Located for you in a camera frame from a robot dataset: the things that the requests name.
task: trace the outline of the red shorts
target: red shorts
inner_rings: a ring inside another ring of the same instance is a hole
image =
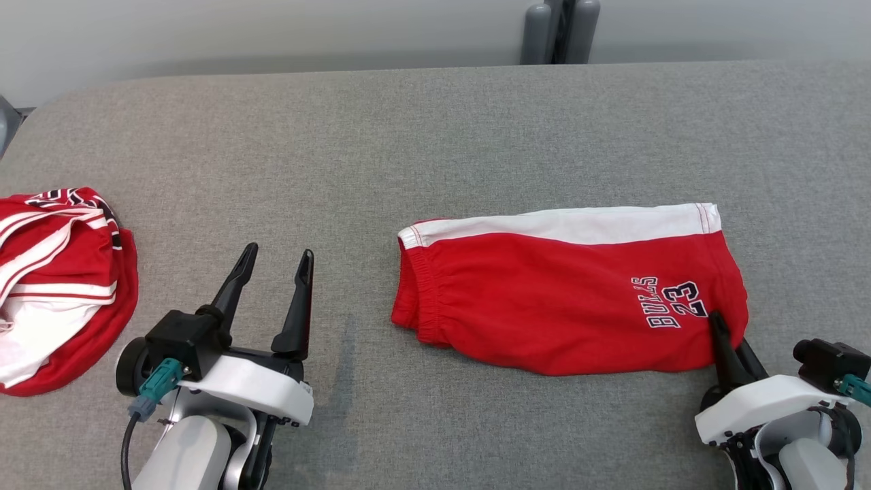
[[[555,209],[399,233],[392,320],[426,344],[546,375],[713,362],[708,312],[744,336],[747,294],[713,204]]]

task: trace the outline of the gray fabric surface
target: gray fabric surface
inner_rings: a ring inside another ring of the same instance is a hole
[[[712,370],[545,378],[420,345],[389,321],[395,233],[439,216],[718,203],[747,337],[770,372],[794,374],[802,338],[871,350],[868,94],[870,64],[750,62],[162,78],[66,95],[24,123],[0,194],[95,187],[136,234],[140,302],[78,381],[0,397],[0,487],[120,487],[121,348],[211,299],[257,241],[239,346],[268,346],[301,251],[317,257],[314,417],[277,433],[270,488],[732,488],[693,424]],[[134,472],[158,433],[134,434]]]

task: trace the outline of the white trim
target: white trim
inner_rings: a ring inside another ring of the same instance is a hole
[[[76,303],[76,304],[96,304],[96,305],[106,305],[115,303],[115,295],[101,297],[101,298],[89,298],[89,297],[78,297],[78,296],[40,296],[40,295],[21,295],[21,296],[6,296],[6,301],[42,301],[46,303]]]
[[[10,388],[31,378],[52,352],[73,338],[101,308],[98,304],[28,302],[10,299],[5,307],[12,329],[0,337],[0,383]]]
[[[399,238],[405,248],[489,233],[604,245],[709,234],[721,229],[715,204],[689,203],[656,208],[549,209],[517,216],[425,221],[403,229]]]
[[[103,217],[99,220],[85,221],[84,224],[91,227],[91,229],[100,229],[100,228],[106,228],[107,226],[109,226],[109,222],[105,219],[105,217]]]
[[[101,215],[102,213],[103,213],[103,211],[101,209],[82,208],[82,209],[60,209],[58,211],[49,211],[49,212],[39,211],[39,212],[27,212],[27,213],[14,214],[14,215],[0,221],[0,231],[2,231],[4,228],[8,227],[11,223],[14,223],[15,221],[18,221],[18,220],[22,220],[22,221],[20,223],[16,223],[16,225],[14,227],[7,229],[5,232],[3,232],[2,235],[0,235],[0,245],[3,245],[6,242],[6,239],[8,239],[10,236],[12,236],[12,234],[15,233],[17,230],[19,230],[21,227],[27,226],[34,221],[42,220],[43,218],[46,218],[48,216],[54,216],[57,214],[61,214],[61,215],[67,214],[71,218],[74,218],[76,221],[80,221],[83,219],[90,219],[90,218],[96,217],[98,215]]]
[[[0,265],[0,304],[6,300],[6,296],[14,289],[14,286],[22,277],[30,272],[50,263],[70,241],[72,223],[87,220],[93,217],[88,214],[73,215],[63,226],[42,241],[31,247],[18,257]]]
[[[99,286],[95,284],[75,284],[75,283],[53,283],[53,284],[16,284],[10,294],[27,293],[28,296],[39,296],[40,294],[50,295],[80,295],[80,296],[95,296],[108,297],[115,294],[115,288],[118,282],[113,282],[109,286]]]

